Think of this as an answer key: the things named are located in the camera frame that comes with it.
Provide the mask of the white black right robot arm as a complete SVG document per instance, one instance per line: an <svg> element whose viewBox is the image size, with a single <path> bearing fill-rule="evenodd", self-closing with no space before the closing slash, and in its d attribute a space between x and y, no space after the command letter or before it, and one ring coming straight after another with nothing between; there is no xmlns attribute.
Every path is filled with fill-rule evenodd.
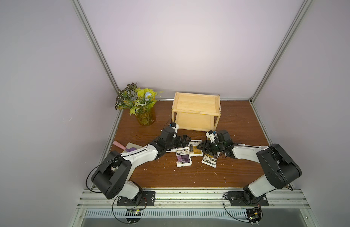
<svg viewBox="0 0 350 227"><path fill-rule="evenodd" d="M266 193L283 189L302 176L296 162L279 144L269 146L251 146L232 141L228 131L209 131L207 140L197 149L212 158L225 155L232 159L244 159L261 165L264 174L244 187L242 199L249 204L256 203Z"/></svg>

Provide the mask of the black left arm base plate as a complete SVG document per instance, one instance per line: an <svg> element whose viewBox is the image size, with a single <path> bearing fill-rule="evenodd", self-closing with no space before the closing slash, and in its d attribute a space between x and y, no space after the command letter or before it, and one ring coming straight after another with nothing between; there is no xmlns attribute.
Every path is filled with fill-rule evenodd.
<svg viewBox="0 0 350 227"><path fill-rule="evenodd" d="M119 196L117 199L117 206L154 206L156 198L155 191L140 191L133 199L128 199L123 196Z"/></svg>

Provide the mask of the yellow coffee bag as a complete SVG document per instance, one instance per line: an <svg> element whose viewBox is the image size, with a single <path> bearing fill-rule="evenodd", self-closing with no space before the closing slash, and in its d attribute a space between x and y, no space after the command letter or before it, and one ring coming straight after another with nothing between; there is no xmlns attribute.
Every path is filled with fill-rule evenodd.
<svg viewBox="0 0 350 227"><path fill-rule="evenodd" d="M216 168L217 159L218 159L218 156L211 156L211 155L205 154L202 158L201 163L211 166L213 168Z"/></svg>
<svg viewBox="0 0 350 227"><path fill-rule="evenodd" d="M203 152L197 148L202 143L202 140L191 140L188 144L190 157L202 157Z"/></svg>

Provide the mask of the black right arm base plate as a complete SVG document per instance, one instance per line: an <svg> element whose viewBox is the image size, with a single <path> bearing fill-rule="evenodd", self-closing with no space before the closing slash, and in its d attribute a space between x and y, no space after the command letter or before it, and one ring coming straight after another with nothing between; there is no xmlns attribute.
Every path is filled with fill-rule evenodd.
<svg viewBox="0 0 350 227"><path fill-rule="evenodd" d="M256 206L269 206L267 197L265 194L255 197L249 192L245 191L229 191L225 194L225 199L230 201L231 206L248 206L248 207L256 207Z"/></svg>

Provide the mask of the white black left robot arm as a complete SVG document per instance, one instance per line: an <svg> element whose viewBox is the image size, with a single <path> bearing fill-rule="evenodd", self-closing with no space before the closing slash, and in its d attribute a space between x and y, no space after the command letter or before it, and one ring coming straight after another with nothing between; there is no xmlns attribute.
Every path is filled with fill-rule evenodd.
<svg viewBox="0 0 350 227"><path fill-rule="evenodd" d="M134 151L110 152L104 161L89 174L91 182L107 198L122 197L138 204L143 198L143 189L130 181L136 167L159 159L166 152L187 147L191 138L178 135L178 125L171 123L161 131L161 135Z"/></svg>

